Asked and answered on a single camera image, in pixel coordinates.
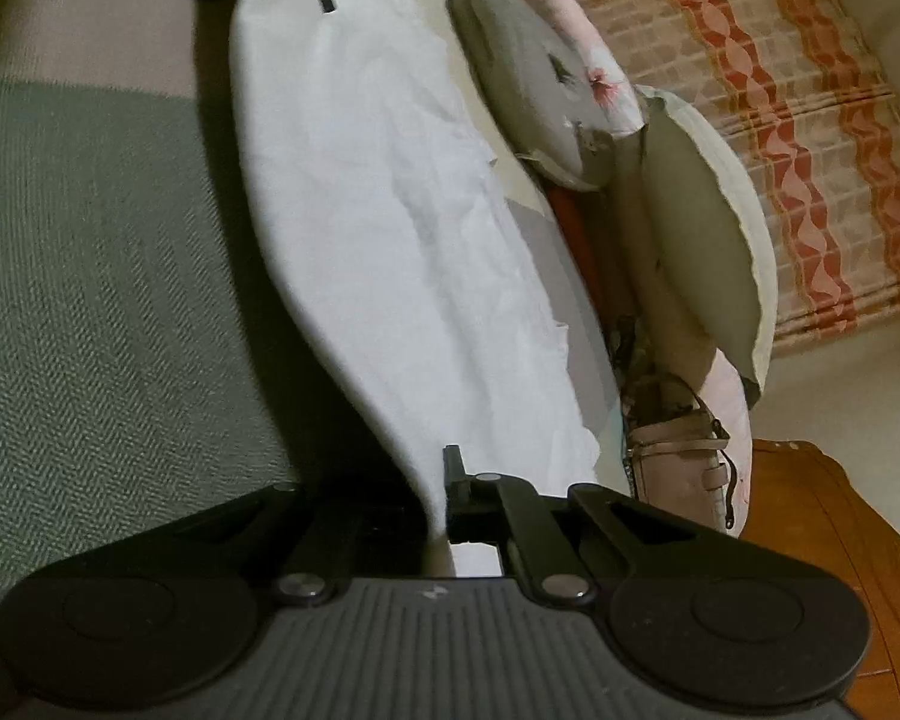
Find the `colorful bedspread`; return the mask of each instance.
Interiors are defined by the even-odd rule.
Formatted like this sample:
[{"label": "colorful bedspread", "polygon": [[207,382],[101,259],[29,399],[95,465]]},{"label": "colorful bedspread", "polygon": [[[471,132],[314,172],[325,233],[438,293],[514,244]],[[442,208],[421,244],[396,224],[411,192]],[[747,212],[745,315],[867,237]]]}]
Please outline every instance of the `colorful bedspread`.
[{"label": "colorful bedspread", "polygon": [[581,0],[635,83],[670,89],[754,180],[776,344],[900,313],[900,109],[839,0]]}]

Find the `pink handbag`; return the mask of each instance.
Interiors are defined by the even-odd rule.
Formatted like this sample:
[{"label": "pink handbag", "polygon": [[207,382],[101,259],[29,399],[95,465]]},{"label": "pink handbag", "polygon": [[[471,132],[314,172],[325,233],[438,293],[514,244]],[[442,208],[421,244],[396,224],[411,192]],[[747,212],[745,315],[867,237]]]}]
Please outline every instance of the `pink handbag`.
[{"label": "pink handbag", "polygon": [[730,434],[700,396],[672,373],[640,377],[626,389],[626,397],[634,402],[639,392],[660,384],[678,384],[693,395],[696,405],[629,428],[626,456],[636,497],[670,514],[728,532],[734,524],[732,496],[737,484],[736,466],[725,451]]}]

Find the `wooden table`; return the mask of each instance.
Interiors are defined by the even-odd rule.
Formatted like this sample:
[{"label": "wooden table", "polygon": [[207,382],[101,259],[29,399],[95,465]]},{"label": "wooden table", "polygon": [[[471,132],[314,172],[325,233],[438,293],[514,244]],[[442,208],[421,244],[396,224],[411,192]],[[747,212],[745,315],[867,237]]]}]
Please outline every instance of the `wooden table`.
[{"label": "wooden table", "polygon": [[864,720],[900,720],[900,535],[855,493],[840,464],[810,443],[754,442],[743,538],[857,591],[872,640],[847,702]]}]

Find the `white cloth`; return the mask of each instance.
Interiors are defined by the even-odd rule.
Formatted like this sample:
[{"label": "white cloth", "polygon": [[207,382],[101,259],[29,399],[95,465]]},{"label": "white cloth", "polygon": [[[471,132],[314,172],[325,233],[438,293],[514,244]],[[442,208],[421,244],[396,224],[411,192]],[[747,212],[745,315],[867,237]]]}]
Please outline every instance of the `white cloth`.
[{"label": "white cloth", "polygon": [[240,0],[231,66],[277,288],[443,531],[442,450],[563,495],[594,480],[557,325],[412,0]]}]

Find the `metal screw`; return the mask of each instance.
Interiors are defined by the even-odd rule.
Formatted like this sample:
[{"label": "metal screw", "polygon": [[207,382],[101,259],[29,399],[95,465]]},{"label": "metal screw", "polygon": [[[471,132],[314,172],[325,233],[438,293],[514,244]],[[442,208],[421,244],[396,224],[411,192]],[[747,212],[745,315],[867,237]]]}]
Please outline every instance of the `metal screw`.
[{"label": "metal screw", "polygon": [[590,591],[590,582],[576,574],[553,574],[540,586],[547,595],[564,601],[576,601]]},{"label": "metal screw", "polygon": [[312,601],[323,594],[327,583],[316,574],[288,574],[276,581],[276,589],[286,598]]}]

